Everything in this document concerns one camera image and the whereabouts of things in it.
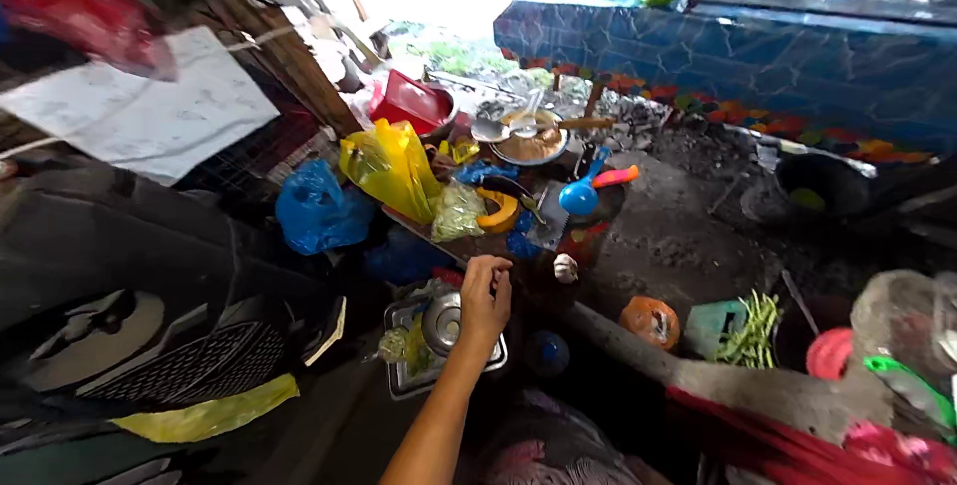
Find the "hand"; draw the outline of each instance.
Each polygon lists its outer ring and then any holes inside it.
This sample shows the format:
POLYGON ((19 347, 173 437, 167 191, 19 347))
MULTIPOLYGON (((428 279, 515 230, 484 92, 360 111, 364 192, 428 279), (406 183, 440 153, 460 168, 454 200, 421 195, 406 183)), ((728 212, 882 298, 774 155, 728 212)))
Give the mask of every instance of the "hand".
POLYGON ((462 284, 462 331, 460 340, 487 347, 491 352, 512 313, 509 259, 483 255, 469 260, 462 284))

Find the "yellow plastic bag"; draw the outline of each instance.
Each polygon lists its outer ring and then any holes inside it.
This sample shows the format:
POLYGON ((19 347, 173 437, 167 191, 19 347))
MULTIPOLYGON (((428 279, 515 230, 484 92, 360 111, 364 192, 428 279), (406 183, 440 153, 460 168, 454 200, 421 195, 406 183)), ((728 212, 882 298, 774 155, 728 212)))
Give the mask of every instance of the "yellow plastic bag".
POLYGON ((415 222, 431 223, 442 185, 409 122, 375 121, 374 132, 342 139, 339 168, 366 194, 415 222))
POLYGON ((181 410, 133 414, 112 420, 117 426, 153 442, 199 442, 210 436, 239 429, 298 397, 296 378, 285 374, 249 391, 207 401, 181 410))

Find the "green beans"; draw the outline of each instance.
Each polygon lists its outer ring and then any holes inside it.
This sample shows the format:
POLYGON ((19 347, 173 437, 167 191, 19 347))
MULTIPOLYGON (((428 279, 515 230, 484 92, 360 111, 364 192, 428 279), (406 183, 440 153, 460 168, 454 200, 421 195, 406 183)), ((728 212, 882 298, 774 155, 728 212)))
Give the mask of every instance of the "green beans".
POLYGON ((748 300, 738 298, 748 309, 748 321, 740 332, 728 333, 715 352, 714 361, 743 365, 754 369, 774 367, 770 337, 777 320, 777 296, 751 291, 748 300))

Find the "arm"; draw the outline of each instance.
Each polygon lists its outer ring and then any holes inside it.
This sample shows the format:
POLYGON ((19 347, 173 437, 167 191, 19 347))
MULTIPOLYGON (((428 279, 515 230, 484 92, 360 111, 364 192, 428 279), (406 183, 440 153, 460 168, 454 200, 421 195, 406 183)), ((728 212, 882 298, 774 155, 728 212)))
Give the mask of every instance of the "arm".
POLYGON ((489 255, 469 261, 461 292, 461 336, 429 399, 392 455, 381 485, 452 483, 469 397, 511 313, 511 266, 508 260, 489 255), (496 297, 490 289, 496 290, 496 297))

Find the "blue plastic scoop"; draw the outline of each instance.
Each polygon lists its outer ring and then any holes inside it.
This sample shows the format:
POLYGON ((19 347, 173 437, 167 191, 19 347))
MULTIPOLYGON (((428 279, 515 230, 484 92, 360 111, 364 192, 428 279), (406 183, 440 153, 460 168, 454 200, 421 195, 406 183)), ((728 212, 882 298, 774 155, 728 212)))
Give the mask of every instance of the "blue plastic scoop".
POLYGON ((562 193, 558 195, 558 204, 567 210, 568 214, 591 214, 592 210, 598 206, 598 192, 592 187, 592 180, 598 176, 601 166, 605 164, 605 159, 611 153, 612 151, 607 147, 598 149, 592 166, 589 167, 589 173, 562 188, 562 193))

